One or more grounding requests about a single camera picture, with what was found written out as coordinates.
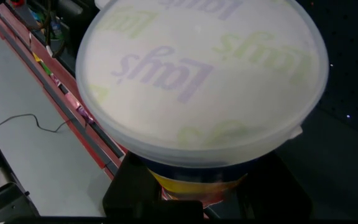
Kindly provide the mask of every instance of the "container lid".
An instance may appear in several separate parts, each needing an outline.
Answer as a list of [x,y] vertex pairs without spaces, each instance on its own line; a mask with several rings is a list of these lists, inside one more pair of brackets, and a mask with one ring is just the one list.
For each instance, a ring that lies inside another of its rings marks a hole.
[[113,1],[76,61],[81,97],[112,138],[176,165],[265,154],[252,145],[286,141],[327,77],[318,29],[285,0]]

